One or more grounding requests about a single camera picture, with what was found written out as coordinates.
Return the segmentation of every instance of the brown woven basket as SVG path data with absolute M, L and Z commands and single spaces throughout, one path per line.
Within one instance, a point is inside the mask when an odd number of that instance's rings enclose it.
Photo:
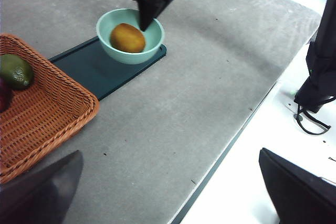
M 34 70 L 34 83 L 13 91 L 0 113 L 0 183 L 28 170 L 76 134 L 97 113 L 97 98 L 46 58 L 10 34 L 0 35 L 0 55 L 16 54 Z

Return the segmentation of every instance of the black cable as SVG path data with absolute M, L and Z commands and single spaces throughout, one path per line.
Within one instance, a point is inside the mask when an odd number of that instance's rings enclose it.
M 322 125 L 323 127 L 325 127 L 325 130 L 322 131 L 321 133 L 314 133 L 314 132 L 306 130 L 305 127 L 303 127 L 303 125 L 301 124 L 300 119 L 299 119 L 299 114 L 301 112 L 303 112 L 306 115 L 306 117 L 308 117 L 310 120 L 312 120 L 315 123 L 318 123 L 318 124 Z M 310 114 L 308 114 L 308 112 L 306 110 L 304 110 L 304 108 L 302 108 L 302 110 L 301 110 L 299 104 L 298 104 L 298 113 L 296 115 L 296 121 L 297 121 L 298 125 L 301 127 L 301 129 L 303 129 L 306 133 L 308 133 L 310 135 L 322 135 L 322 134 L 324 134 L 325 132 L 327 132 L 331 128 L 330 125 L 326 125 L 326 124 L 322 123 L 321 121 L 313 118 Z

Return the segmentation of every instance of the bowl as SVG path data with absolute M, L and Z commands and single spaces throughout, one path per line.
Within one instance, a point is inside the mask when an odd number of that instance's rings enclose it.
M 142 34 L 146 45 L 142 52 L 124 52 L 112 47 L 110 35 L 112 30 L 120 23 L 130 24 L 139 28 L 139 11 L 133 9 L 115 9 L 102 15 L 96 25 L 97 35 L 104 51 L 114 60 L 124 64 L 140 64 L 152 58 L 158 51 L 164 39 L 164 30 L 157 19 L 149 25 Z

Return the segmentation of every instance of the white floor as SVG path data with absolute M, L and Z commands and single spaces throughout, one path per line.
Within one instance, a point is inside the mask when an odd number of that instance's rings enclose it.
M 293 0 L 322 15 L 326 0 Z M 262 106 L 182 221 L 182 224 L 277 224 L 266 192 L 258 155 L 266 147 L 300 167 L 336 181 L 336 104 L 325 105 L 317 118 L 331 124 L 322 136 L 304 133 L 293 119 L 295 92 L 308 76 L 308 46 L 296 55 Z M 318 130 L 313 125 L 309 129 Z

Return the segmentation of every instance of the avocado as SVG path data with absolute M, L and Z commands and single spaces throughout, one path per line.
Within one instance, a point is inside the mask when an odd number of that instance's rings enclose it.
M 0 56 L 0 77 L 12 89 L 26 89 L 33 82 L 34 72 L 27 61 L 18 55 L 5 54 Z

